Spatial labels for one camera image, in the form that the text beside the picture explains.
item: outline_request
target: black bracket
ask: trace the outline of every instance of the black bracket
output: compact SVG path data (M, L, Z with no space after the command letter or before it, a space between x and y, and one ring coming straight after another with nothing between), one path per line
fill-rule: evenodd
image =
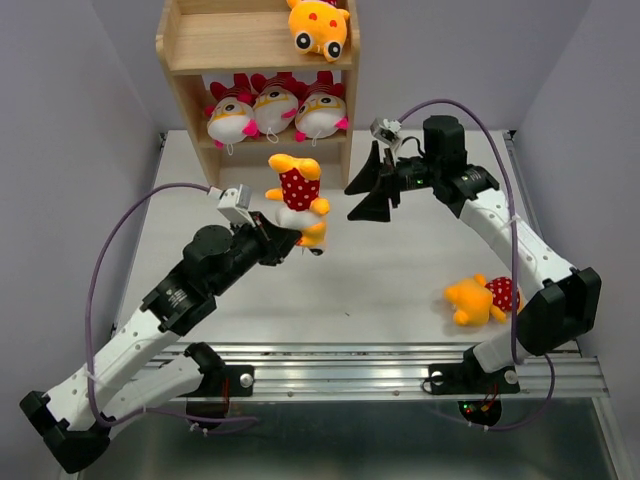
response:
M251 377L251 384L242 385L243 375ZM197 390L182 395L184 398L214 397L222 398L226 380L229 380L229 397L251 397L253 395L253 365L225 365L220 376L205 375Z
M469 378L464 375L461 363L436 363L429 366L429 374L431 376L422 383L422 389L431 395L485 395L495 385L500 394L520 392L514 367Z

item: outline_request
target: plush toy eye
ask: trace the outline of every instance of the plush toy eye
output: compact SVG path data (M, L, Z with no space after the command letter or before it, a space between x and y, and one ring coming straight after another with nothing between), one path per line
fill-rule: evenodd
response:
M307 51L313 46L311 35L307 32L300 32L296 35L296 47L300 50Z
M327 45L327 53L333 59L340 58L340 55L342 54L342 45L338 42L330 42Z

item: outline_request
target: wooden shelf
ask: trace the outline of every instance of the wooden shelf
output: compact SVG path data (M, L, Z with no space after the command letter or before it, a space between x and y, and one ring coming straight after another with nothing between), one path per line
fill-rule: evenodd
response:
M349 10L349 35L339 61L322 55L298 53L289 32L290 9L285 0L165 0L156 53L176 98L189 137L211 185L220 186L223 151L207 134L206 106L214 102L203 75L268 71L338 71L345 85L347 116L355 117L360 27L356 0L339 0ZM309 145L295 141L290 126L278 135L279 144ZM349 179L353 127L339 131L318 144L335 144L340 150L343 181ZM266 136L246 139L238 147L271 146Z
M185 15L169 69L175 75L327 70L323 56L301 55L293 48L288 18L287 12ZM351 45L347 44L330 68L352 67Z
M311 143L312 143L311 139L307 139L304 142L297 142L296 139L295 139L295 134L296 134L296 128L292 124L284 132L281 132L281 133L278 134L278 143L277 144L278 145L294 144L294 145L309 145L309 146L311 146ZM316 142L319 145L324 145L324 144L327 144L327 143L343 143L346 140L347 140L347 132L345 132L344 130L338 130L336 133L334 133L330 137L319 138L319 139L316 140ZM267 140L266 135L260 135L258 138L251 138L251 137L245 138L242 142L234 144L234 148L242 148L244 146L246 146L246 147L260 146L260 145L265 145L265 144L266 145L271 145L269 140ZM207 133L207 122L206 122L206 120L204 120L200 124L200 129L198 130L198 145L200 146L200 148L216 148L216 146L213 143L213 140L211 139L211 137Z

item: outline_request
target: plush toy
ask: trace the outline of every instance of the plush toy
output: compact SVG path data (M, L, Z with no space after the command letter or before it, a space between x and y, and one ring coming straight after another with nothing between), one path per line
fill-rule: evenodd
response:
M322 170L312 158L295 158L277 154L269 159L269 166L280 176L280 188L266 193L269 200L283 202L276 212L276 224L283 228L299 230L302 238L298 245L308 248L314 255L326 250L325 216L330 205L320 197Z
M349 128L347 105L340 97L344 85L333 83L331 72L318 72L317 81L307 88L305 101L296 114L296 140L330 137Z
M218 103L205 110L205 114L210 117L207 133L218 148L260 135L251 106L254 95L251 93L249 77L241 73L235 74L233 81L231 88L226 88L219 82L213 82L209 87Z
M300 103L298 97L304 94L306 86L288 72L280 72L268 80L256 73L251 76L251 85L258 92L253 106L258 130L277 138L277 134L295 119Z
M347 41L349 12L336 7L336 2L321 0L287 0L289 30L296 49L301 53L319 53L328 62L342 55Z
M511 311L511 294L511 279L500 277L487 283L485 277L480 274L474 275L473 278L465 278L444 291L444 297L456 307L453 320L458 325L472 327L486 325L490 315L500 323L505 323L506 312Z

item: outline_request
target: yellow plush toy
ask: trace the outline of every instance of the yellow plush toy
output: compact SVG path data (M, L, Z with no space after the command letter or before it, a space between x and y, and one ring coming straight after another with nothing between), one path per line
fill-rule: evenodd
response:
M301 53L324 55L335 62L347 40L349 12L337 8L336 0L287 0L291 8L289 29Z
M458 325L481 327L487 324L490 315L500 323L507 321L506 312L511 309L511 292L511 279L500 277L487 283L483 275L477 274L447 287L444 297L456 307L453 320ZM518 292L518 311L521 307Z
M269 200L282 202L276 212L276 224L299 230L302 238L298 245L308 248L314 255L326 249L325 235L329 213L329 200L320 196L320 165L312 158L295 158L282 153L271 156L269 166L280 177L280 188L266 193Z

